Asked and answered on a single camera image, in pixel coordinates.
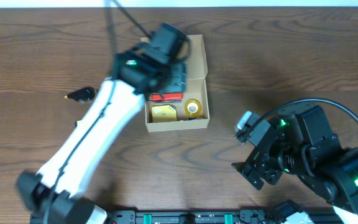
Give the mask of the cardboard box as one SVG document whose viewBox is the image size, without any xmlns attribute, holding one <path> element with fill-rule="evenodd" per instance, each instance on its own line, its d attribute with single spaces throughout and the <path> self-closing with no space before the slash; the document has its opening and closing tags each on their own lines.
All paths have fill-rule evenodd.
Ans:
<svg viewBox="0 0 358 224">
<path fill-rule="evenodd" d="M 210 121 L 208 94 L 206 89 L 206 77 L 208 66 L 204 40 L 201 34 L 189 35 L 191 42 L 191 54 L 186 60 L 187 81 L 186 91 L 183 93 L 181 102 L 155 103 L 148 101 L 145 105 L 145 126 L 150 133 L 162 131 L 179 131 L 187 129 L 207 128 Z M 188 120 L 185 114 L 185 103 L 188 100 L 198 100 L 201 103 L 202 111 L 198 117 L 204 119 Z M 152 107 L 171 105 L 177 111 L 177 121 L 153 123 Z"/>
</svg>

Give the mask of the red stapler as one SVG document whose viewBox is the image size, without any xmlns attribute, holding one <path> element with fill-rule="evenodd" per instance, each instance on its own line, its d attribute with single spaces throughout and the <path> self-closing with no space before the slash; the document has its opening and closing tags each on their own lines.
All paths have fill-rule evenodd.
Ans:
<svg viewBox="0 0 358 224">
<path fill-rule="evenodd" d="M 161 93 L 151 95 L 151 101 L 155 103 L 168 103 L 168 102 L 181 102 L 183 99 L 183 93 Z"/>
</svg>

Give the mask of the yellow tape roll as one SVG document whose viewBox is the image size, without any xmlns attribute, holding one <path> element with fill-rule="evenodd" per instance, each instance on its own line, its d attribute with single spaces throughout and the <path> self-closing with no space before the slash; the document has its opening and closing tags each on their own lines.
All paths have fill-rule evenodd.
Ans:
<svg viewBox="0 0 358 224">
<path fill-rule="evenodd" d="M 188 100 L 185 103 L 185 114 L 189 118 L 197 118 L 202 111 L 201 103 L 198 100 Z"/>
</svg>

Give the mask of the yellow sticky note pad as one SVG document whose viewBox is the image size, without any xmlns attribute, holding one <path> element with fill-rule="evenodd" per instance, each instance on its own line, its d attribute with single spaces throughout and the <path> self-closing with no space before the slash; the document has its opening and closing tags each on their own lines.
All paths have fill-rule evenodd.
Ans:
<svg viewBox="0 0 358 224">
<path fill-rule="evenodd" d="M 163 123 L 177 121 L 177 111 L 171 105 L 161 105 L 152 107 L 152 122 Z"/>
</svg>

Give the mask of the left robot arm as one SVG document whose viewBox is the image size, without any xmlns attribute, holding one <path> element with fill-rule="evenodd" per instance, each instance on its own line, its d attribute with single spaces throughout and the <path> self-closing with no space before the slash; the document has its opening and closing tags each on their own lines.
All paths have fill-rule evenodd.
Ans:
<svg viewBox="0 0 358 224">
<path fill-rule="evenodd" d="M 190 56 L 191 40 L 163 23 L 146 42 L 114 52 L 111 74 L 58 152 L 37 172 L 24 170 L 16 187 L 31 223 L 110 223 L 109 213 L 84 197 L 92 176 L 127 123 L 160 93 Z"/>
</svg>

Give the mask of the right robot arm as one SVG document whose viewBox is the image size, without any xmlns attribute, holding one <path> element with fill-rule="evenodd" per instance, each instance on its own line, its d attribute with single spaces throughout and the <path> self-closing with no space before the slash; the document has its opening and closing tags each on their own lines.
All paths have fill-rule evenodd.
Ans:
<svg viewBox="0 0 358 224">
<path fill-rule="evenodd" d="M 244 162 L 232 164 L 254 188 L 275 185 L 283 174 L 295 175 L 344 223 L 356 222 L 358 147 L 341 146 L 322 107 L 294 103 L 269 120 L 247 111 L 234 130 L 237 140 L 254 146 Z"/>
</svg>

